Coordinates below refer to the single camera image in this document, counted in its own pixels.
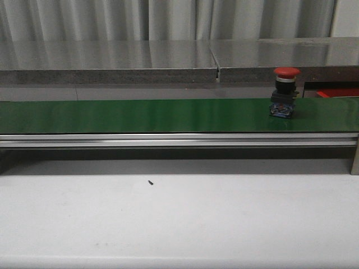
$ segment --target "red mushroom button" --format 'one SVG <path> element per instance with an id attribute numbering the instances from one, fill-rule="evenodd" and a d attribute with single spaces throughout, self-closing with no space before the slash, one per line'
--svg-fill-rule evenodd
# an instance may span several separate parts
<path id="1" fill-rule="evenodd" d="M 294 67 L 278 67 L 274 70 L 274 73 L 276 73 L 280 78 L 292 79 L 295 78 L 296 75 L 300 74 L 301 71 Z"/>

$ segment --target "conveyor frame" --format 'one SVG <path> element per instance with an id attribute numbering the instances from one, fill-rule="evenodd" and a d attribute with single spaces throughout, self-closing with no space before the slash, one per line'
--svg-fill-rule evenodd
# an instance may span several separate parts
<path id="1" fill-rule="evenodd" d="M 357 147 L 352 174 L 359 175 L 358 132 L 134 133 L 0 135 L 0 149 L 138 147 Z"/>

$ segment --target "metal panel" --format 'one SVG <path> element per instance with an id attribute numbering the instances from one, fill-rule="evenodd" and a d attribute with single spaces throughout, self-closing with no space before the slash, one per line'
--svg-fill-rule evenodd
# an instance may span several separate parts
<path id="1" fill-rule="evenodd" d="M 215 82 L 204 41 L 0 43 L 2 84 Z"/>
<path id="2" fill-rule="evenodd" d="M 273 68 L 300 67 L 297 80 L 357 81 L 359 38 L 214 40 L 220 82 L 273 81 Z"/>

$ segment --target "gray curtain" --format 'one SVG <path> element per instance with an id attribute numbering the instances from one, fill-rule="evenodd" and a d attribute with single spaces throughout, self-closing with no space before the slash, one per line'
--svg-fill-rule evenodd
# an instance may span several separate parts
<path id="1" fill-rule="evenodd" d="M 0 0 L 0 40 L 324 37 L 335 8 L 334 0 Z"/>

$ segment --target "table leg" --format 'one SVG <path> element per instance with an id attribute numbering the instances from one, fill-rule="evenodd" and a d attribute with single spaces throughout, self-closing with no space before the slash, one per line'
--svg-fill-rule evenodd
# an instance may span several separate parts
<path id="1" fill-rule="evenodd" d="M 4 169 L 4 159 L 6 157 L 6 150 L 0 150 L 0 174 L 2 174 Z"/>
<path id="2" fill-rule="evenodd" d="M 359 138 L 357 142 L 357 151 L 355 153 L 351 174 L 359 175 Z"/>

